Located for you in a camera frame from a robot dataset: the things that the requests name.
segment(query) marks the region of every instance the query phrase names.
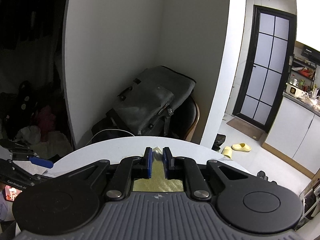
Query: white container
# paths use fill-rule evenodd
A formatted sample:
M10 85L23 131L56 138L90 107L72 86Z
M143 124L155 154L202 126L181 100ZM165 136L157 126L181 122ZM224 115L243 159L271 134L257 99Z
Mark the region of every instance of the white container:
M291 96L294 96L295 98L301 97L305 92L291 84L287 84L287 89L285 92Z

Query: phone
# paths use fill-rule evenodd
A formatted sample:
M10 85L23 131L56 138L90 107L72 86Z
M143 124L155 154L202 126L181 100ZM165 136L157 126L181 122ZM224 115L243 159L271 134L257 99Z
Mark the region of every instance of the phone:
M2 192L6 201L13 202L22 190L7 185Z

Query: door frame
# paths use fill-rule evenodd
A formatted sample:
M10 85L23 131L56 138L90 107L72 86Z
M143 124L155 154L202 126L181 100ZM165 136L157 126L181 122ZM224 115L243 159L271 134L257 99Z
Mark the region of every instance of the door frame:
M272 108L270 110L268 119L265 123L265 125L245 116L244 114L241 114L240 111L242 109L242 105L244 102L244 98L249 86L251 73L253 69L253 63L255 58L255 53L257 50L257 44L258 44L258 35L259 35L259 25L260 25L260 14L266 13L271 14L273 16L278 16L284 19L289 20L289 33L288 33L288 43L287 43L287 51L284 59L284 68L282 71L281 79L279 82L279 87L275 96L275 100L273 102ZM250 37L250 43L249 43L249 50L248 50L248 56L247 56L247 62L244 68L244 75L242 78L239 94L236 100L235 107L233 109L233 115L253 124L254 126L264 130L265 132L269 132L271 129L271 126L273 124L273 121L276 117L276 114L279 110L281 101L282 101L282 93L285 89L285 83L287 82L290 74L290 67L289 67L289 57L293 55L294 50L294 43L296 40L296 29L297 29L297 16L291 13L287 13L284 11L280 11L277 9L272 9L269 7L264 6L253 6L253 17L252 17L252 30L251 30L251 37Z

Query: brown mat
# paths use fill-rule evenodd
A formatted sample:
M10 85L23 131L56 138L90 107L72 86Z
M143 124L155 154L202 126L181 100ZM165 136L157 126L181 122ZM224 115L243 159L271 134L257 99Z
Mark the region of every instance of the brown mat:
M245 135L249 136L256 141L259 141L262 136L262 131L259 128L256 128L252 124L247 123L238 118L234 118L227 122L227 125L237 129L238 131L244 133Z

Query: slipper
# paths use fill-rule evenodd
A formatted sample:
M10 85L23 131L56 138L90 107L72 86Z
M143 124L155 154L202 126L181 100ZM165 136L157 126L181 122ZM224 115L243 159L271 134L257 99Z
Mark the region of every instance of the slipper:
M231 159L232 149L229 146L226 146L221 154Z
M235 151L250 152L251 147L245 143L233 144L231 148Z

